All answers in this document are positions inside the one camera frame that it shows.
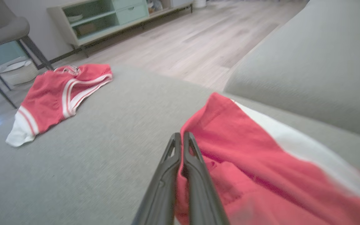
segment white trim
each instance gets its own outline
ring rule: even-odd
[[[104,74],[101,75],[99,77],[97,77],[96,79],[92,80],[92,81],[78,81],[76,79],[70,79],[64,89],[63,89],[63,94],[62,94],[62,110],[63,110],[63,116],[65,118],[69,118],[72,117],[76,114],[76,108],[74,108],[73,106],[73,102],[74,101],[79,101],[82,97],[84,97],[85,91],[80,92],[79,94],[77,94],[75,97],[73,97],[72,100],[71,99],[71,94],[72,94],[72,89],[76,84],[97,84],[96,86],[93,86],[92,88],[97,87],[104,79],[109,78],[106,82],[103,82],[103,85],[109,83],[112,81],[112,74]]]
[[[35,135],[31,132],[30,124],[20,113],[15,114],[15,122],[5,142],[13,147],[19,147],[26,142],[33,141]]]
[[[86,90],[80,92],[79,94],[77,94],[71,101],[70,101],[70,110],[71,110],[71,113],[73,115],[76,114],[76,109],[77,107],[80,105],[80,103],[88,96],[90,96],[91,94],[93,94],[94,92],[96,92],[98,89],[100,89],[100,87],[106,85],[107,83],[111,82],[112,80],[107,80],[107,81],[104,81],[96,86],[93,86],[91,88],[87,88]]]
[[[34,135],[39,134],[40,131],[38,129],[37,122],[34,119],[33,115],[31,115],[31,113],[24,106],[20,106],[19,111],[21,111],[27,117],[27,119],[29,120],[30,126],[33,128],[33,131],[34,131]]]
[[[300,160],[314,163],[338,184],[360,197],[360,172],[340,156],[292,127],[237,102],[235,104],[259,124],[285,152]]]
[[[67,108],[68,105],[68,89],[69,89],[69,85],[71,85],[72,83],[74,83],[75,81],[77,81],[76,79],[70,79],[65,87],[63,88],[63,92],[62,92],[62,113],[63,116],[65,118],[69,118],[71,115],[69,114],[69,110]]]

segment chair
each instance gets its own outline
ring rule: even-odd
[[[30,25],[24,17],[17,17],[6,6],[3,0],[0,0],[0,45],[11,41],[16,41],[20,47],[24,50],[26,55],[33,60],[29,52],[26,50],[23,43],[34,53],[34,55],[43,63],[48,69],[54,70],[51,63],[45,58],[43,53],[38,49],[34,42],[28,36],[30,31]],[[0,76],[0,80],[11,90],[6,84],[4,79]],[[14,107],[16,105],[8,98],[8,96],[0,88],[0,94]]]

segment bowl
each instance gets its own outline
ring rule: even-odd
[[[72,17],[67,17],[67,19],[69,20],[70,23],[74,23],[74,22],[77,22],[77,21],[83,19],[83,14],[77,15],[77,16],[72,16]]]

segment cabinet drawer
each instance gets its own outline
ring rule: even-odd
[[[121,10],[116,13],[119,24],[126,24],[133,20],[137,20],[147,16],[146,6],[139,4],[136,6],[128,7],[127,9]]]
[[[113,0],[113,5],[115,6],[115,10],[119,10],[128,6],[132,6],[138,3],[145,2],[145,0]]]

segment clothing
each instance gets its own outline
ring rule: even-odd
[[[360,225],[360,172],[299,131],[217,93],[185,131],[194,134],[232,225]],[[181,170],[175,214],[185,225]]]
[[[18,147],[33,141],[37,134],[74,116],[81,102],[112,78],[110,66],[104,64],[65,66],[37,76],[15,114],[7,144]]]

